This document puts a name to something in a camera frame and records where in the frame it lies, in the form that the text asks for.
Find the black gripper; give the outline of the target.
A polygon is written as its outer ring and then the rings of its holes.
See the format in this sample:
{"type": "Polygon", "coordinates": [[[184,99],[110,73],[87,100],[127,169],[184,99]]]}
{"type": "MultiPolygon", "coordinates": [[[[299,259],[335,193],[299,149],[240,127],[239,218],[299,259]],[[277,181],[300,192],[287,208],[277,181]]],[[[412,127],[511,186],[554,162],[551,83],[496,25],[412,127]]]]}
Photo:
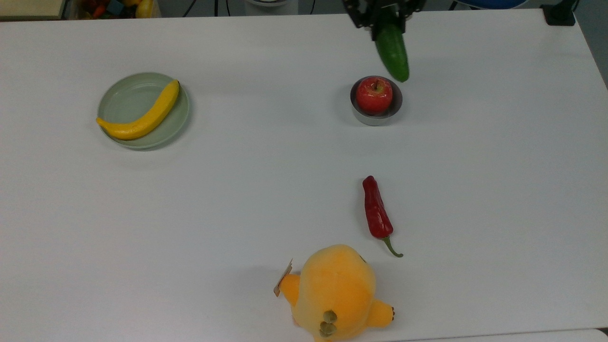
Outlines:
{"type": "Polygon", "coordinates": [[[422,11],[425,0],[343,0],[342,5],[356,28],[371,28],[371,40],[377,41],[382,24],[395,24],[406,33],[413,13],[422,11]]]}

